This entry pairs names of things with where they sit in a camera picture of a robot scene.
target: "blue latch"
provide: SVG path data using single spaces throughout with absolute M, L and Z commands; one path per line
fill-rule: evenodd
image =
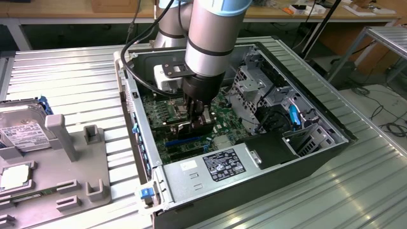
M 141 199 L 150 198 L 153 196 L 154 196 L 154 193 L 153 193 L 153 189 L 150 187 L 144 188 L 144 189 L 140 190 L 140 198 Z
M 300 125 L 298 111 L 293 105 L 289 105 L 289 118 L 293 126 Z
M 45 96 L 39 96 L 39 98 L 37 98 L 37 100 L 38 100 L 38 102 L 41 102 L 42 103 L 42 105 L 43 105 L 43 107 L 45 107 L 45 113 L 47 114 L 47 115 L 53 115 L 53 112 L 51 112 L 51 110 L 50 110 L 50 106 L 49 106 L 49 104 L 47 104 L 47 100 L 46 100 L 46 98 L 45 98 Z
M 138 133 L 138 127 L 137 127 L 137 123 L 134 123 L 133 128 L 132 128 L 133 134 Z

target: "metal shelf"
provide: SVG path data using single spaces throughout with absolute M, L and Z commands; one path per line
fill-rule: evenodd
M 261 42 L 358 141 L 294 184 L 194 225 L 213 228 L 404 228 L 407 224 L 407 155 L 316 71 L 270 37 Z M 17 52 L 9 59 L 5 99 L 47 96 L 54 112 L 74 120 L 67 130 L 97 124 L 105 130 L 112 203 L 39 226 L 152 228 L 134 189 L 140 185 L 120 109 L 113 52 L 121 46 Z M 132 49 L 149 49 L 138 44 Z
M 340 59 L 337 67 L 329 75 L 328 81 L 332 81 L 365 36 L 369 36 L 376 42 L 389 48 L 389 50 L 393 51 L 400 57 L 407 59 L 407 29 L 404 27 L 365 27 L 356 37 L 354 42 L 346 50 L 342 58 Z

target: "hard drive label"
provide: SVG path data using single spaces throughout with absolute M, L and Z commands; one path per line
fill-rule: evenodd
M 18 149 L 47 144 L 46 135 L 37 123 L 3 127 L 0 132 Z
M 212 179 L 217 182 L 245 172 L 233 149 L 202 157 Z

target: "green circuit board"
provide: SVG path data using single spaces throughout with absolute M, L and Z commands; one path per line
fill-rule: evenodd
M 216 137 L 225 139 L 226 145 L 234 145 L 238 139 L 248 136 L 237 115 L 232 108 L 228 107 L 228 101 L 224 95 L 218 93 L 210 103 L 210 112 L 214 113 L 213 116 L 216 118 L 212 133 L 202 135 L 194 141 L 166 147 L 165 143 L 169 140 L 165 136 L 162 126 L 168 126 L 172 123 L 177 125 L 180 122 L 186 121 L 186 110 L 182 105 L 182 98 L 154 101 L 152 97 L 144 96 L 141 99 L 164 165 L 218 150 L 221 146 L 217 146 L 213 142 Z

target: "hard drive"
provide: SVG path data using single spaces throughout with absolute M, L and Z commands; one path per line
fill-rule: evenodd
M 43 123 L 51 114 L 43 96 L 0 102 L 0 147 L 15 146 L 21 152 L 47 148 L 55 136 Z

